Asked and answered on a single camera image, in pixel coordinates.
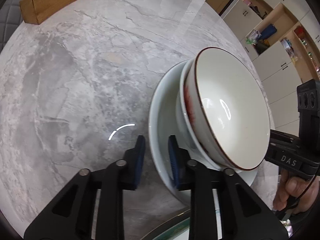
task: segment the bowl rim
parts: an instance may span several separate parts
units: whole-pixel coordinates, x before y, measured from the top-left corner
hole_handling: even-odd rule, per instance
[[[200,103],[200,106],[201,106],[201,111],[202,111],[202,114],[204,115],[204,119],[206,121],[206,124],[207,126],[209,127],[209,130],[211,132],[211,135],[212,135],[212,138],[214,139],[214,141],[216,142],[217,146],[219,147],[220,151],[222,152],[222,154],[224,155],[224,157],[236,168],[240,169],[240,170],[243,170],[243,171],[252,171],[254,170],[255,168],[257,168],[264,160],[264,158],[262,158],[261,162],[255,166],[254,168],[251,168],[251,169],[245,169],[245,168],[242,168],[240,167],[239,165],[237,165],[236,163],[234,163],[230,158],[229,156],[224,152],[224,150],[222,149],[219,141],[217,140],[217,137],[215,136],[214,132],[212,131],[212,128],[210,126],[210,123],[209,123],[209,120],[208,120],[208,117],[207,117],[207,114],[205,113],[205,110],[204,110],[204,107],[203,107],[203,104],[202,104],[202,101],[201,101],[201,97],[200,97],[200,92],[199,92],[199,86],[198,86],[198,82],[197,82],[197,62],[198,62],[198,59],[200,57],[200,55],[202,54],[202,52],[204,52],[205,50],[207,49],[220,49],[220,50],[223,50],[225,52],[227,52],[228,54],[230,54],[231,56],[233,56],[234,58],[236,58],[245,68],[246,70],[250,73],[250,75],[253,77],[253,79],[255,80],[257,86],[259,87],[260,91],[261,91],[261,94],[263,96],[263,100],[265,102],[265,105],[266,105],[266,109],[267,109],[267,112],[268,112],[268,119],[269,119],[269,130],[271,129],[271,126],[270,126],[270,116],[269,116],[269,110],[268,110],[268,105],[267,105],[267,102],[266,102],[266,99],[264,98],[264,95],[263,95],[263,91],[261,89],[261,87],[259,86],[257,80],[254,78],[254,76],[252,75],[252,73],[250,72],[250,70],[245,66],[245,64],[243,64],[241,62],[241,60],[239,60],[235,55],[231,54],[230,52],[226,51],[225,49],[222,49],[222,48],[219,48],[219,47],[207,47],[207,48],[204,48],[202,49],[196,56],[196,59],[194,61],[194,64],[195,64],[195,67],[194,67],[194,77],[195,77],[195,84],[196,84],[196,94],[197,94],[197,97],[198,97],[198,101]]]

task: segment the marble table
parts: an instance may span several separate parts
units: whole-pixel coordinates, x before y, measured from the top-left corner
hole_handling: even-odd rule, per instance
[[[40,25],[22,23],[0,54],[0,209],[18,233],[79,169],[105,168],[139,134],[148,142],[157,83],[208,46],[235,55],[261,85],[237,38],[202,0],[78,0]],[[263,163],[254,183],[259,191],[272,178],[273,193],[260,193],[269,206],[275,174]],[[140,186],[124,193],[126,239],[184,207],[147,146]]]

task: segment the black cable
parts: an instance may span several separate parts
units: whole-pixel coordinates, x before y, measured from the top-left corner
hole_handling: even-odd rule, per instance
[[[311,187],[311,185],[312,185],[313,182],[315,181],[315,179],[316,179],[317,174],[318,174],[319,171],[320,171],[320,165],[318,166],[317,171],[316,171],[315,175],[313,176],[311,182],[310,182],[309,185],[306,187],[306,189],[299,195],[299,197],[294,198],[294,199],[292,199],[292,200],[288,200],[287,206],[286,206],[283,210],[280,210],[280,211],[276,212],[275,215],[276,215],[278,218],[279,218],[279,217],[282,218],[283,215],[284,215],[284,213],[285,213],[287,210],[292,209],[292,208],[295,208],[295,207],[297,206],[297,204],[295,205],[295,203],[296,203],[297,201],[299,201],[299,200],[303,197],[303,195],[308,191],[308,189]]]

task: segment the metal screw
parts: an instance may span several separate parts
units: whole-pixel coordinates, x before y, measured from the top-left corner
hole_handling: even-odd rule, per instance
[[[79,171],[79,175],[80,176],[87,176],[89,174],[89,170],[88,169],[82,169]]]
[[[117,164],[117,166],[122,167],[122,166],[125,166],[127,164],[127,162],[125,160],[118,160],[116,162],[116,164]]]
[[[235,171],[233,169],[230,169],[230,168],[226,168],[224,170],[224,173],[227,174],[228,176],[232,176],[235,174]]]
[[[197,161],[195,161],[195,160],[188,160],[187,164],[188,164],[189,166],[191,166],[191,167],[194,167],[194,166],[197,165]]]

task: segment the camera lens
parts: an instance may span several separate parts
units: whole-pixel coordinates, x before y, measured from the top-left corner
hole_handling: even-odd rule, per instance
[[[303,94],[303,104],[306,108],[308,107],[308,96],[306,93]]]
[[[315,102],[316,102],[315,95],[314,95],[314,93],[311,93],[310,94],[310,105],[311,105],[311,107],[315,107]]]

